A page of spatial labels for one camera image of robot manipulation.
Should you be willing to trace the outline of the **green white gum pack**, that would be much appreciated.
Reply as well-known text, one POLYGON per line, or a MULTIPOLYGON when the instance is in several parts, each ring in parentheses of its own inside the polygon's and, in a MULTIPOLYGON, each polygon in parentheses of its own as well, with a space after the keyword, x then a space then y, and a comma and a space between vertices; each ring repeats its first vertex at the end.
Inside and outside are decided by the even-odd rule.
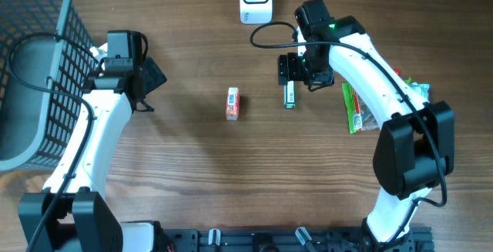
POLYGON ((294 109, 296 106, 296 85, 294 81, 289 81, 284 86, 284 108, 294 109))

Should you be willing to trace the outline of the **green snack bag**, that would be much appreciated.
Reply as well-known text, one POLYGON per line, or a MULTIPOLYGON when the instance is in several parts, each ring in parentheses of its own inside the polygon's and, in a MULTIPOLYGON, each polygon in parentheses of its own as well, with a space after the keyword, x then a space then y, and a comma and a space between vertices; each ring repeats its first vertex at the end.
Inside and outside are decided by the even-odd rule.
POLYGON ((342 84, 342 92, 347 110, 349 132, 354 134, 378 129, 379 125, 373 113, 349 82, 342 84))

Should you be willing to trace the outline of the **light teal tissue packet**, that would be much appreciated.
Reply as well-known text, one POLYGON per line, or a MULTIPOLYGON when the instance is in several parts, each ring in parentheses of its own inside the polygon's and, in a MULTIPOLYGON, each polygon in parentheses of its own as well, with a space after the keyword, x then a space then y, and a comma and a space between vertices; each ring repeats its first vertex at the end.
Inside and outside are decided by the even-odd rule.
POLYGON ((409 87, 419 96, 423 97, 427 101, 429 100, 429 84, 412 82, 411 84, 409 84, 409 87))

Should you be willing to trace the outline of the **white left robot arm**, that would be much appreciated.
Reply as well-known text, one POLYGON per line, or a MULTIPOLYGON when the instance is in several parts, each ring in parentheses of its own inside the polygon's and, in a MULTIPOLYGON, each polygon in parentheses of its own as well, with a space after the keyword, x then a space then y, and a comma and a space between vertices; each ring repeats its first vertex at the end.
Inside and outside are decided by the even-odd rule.
POLYGON ((172 243, 157 221, 120 223, 105 201, 120 135, 146 94, 166 82, 148 40, 110 31, 107 50, 89 73, 69 144, 42 192, 27 193, 18 215, 29 251, 158 251, 172 243))

